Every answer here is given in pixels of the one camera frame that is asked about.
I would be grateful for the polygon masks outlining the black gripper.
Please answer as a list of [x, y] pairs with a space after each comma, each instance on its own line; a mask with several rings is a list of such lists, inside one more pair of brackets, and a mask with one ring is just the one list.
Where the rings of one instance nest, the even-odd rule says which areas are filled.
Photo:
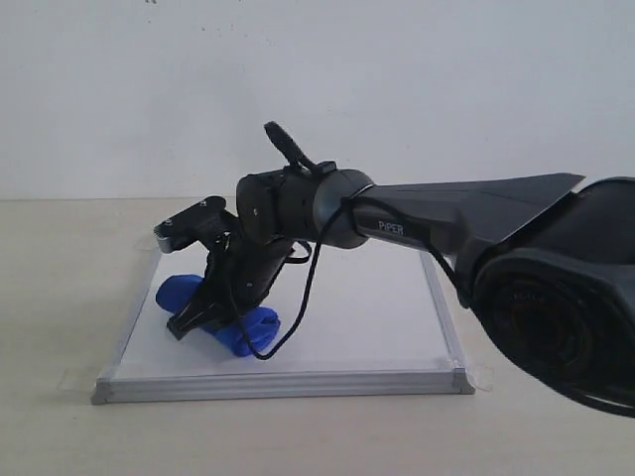
[[257, 245], [238, 233], [223, 232], [207, 245], [203, 278], [166, 279], [166, 310], [173, 314], [167, 328], [177, 340], [201, 327], [216, 331], [229, 325], [231, 299], [237, 307], [258, 306], [292, 254], [294, 242], [280, 239]]

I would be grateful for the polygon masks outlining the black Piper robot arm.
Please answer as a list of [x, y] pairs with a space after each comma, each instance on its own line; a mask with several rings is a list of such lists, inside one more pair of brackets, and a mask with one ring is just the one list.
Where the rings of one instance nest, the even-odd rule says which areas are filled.
[[578, 404], [634, 414], [634, 181], [571, 173], [380, 185], [332, 164], [251, 174], [236, 208], [208, 197], [156, 226], [160, 249], [208, 252], [168, 321], [177, 338], [240, 323], [304, 247], [370, 239], [432, 255], [515, 366]]

